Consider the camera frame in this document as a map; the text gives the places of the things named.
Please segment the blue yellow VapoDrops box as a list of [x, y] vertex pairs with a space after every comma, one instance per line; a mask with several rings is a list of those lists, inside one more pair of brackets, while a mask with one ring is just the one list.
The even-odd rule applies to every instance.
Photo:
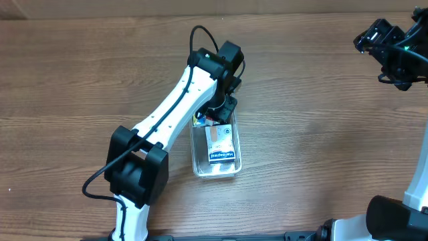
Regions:
[[207, 123], [207, 117], [205, 115], [199, 114], [197, 115], [193, 115], [193, 121], [192, 121], [192, 126], [193, 127], [206, 127], [209, 126], [209, 124]]

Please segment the white blue Hansaplast box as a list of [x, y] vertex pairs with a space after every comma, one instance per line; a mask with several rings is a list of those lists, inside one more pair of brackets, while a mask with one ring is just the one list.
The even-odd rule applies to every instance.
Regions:
[[233, 132], [230, 124], [205, 127], [208, 162], [227, 163], [235, 160]]

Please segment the clear plastic container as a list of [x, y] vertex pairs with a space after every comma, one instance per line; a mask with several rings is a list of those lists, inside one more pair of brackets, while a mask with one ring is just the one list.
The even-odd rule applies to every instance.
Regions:
[[194, 116], [189, 121], [193, 172], [198, 177], [233, 177], [242, 168], [239, 132], [235, 119], [236, 100], [225, 103], [221, 116], [231, 115], [224, 123], [208, 116]]

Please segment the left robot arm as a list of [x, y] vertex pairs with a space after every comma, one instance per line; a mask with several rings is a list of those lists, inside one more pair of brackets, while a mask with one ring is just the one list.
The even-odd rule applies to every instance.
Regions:
[[215, 174], [235, 171], [240, 156], [233, 93], [244, 65], [241, 48], [231, 42], [216, 52], [191, 51], [181, 79], [152, 114], [113, 132], [104, 171], [117, 203], [109, 240], [148, 238], [148, 211], [167, 184], [169, 151], [185, 125], [193, 129], [194, 163], [212, 164]]

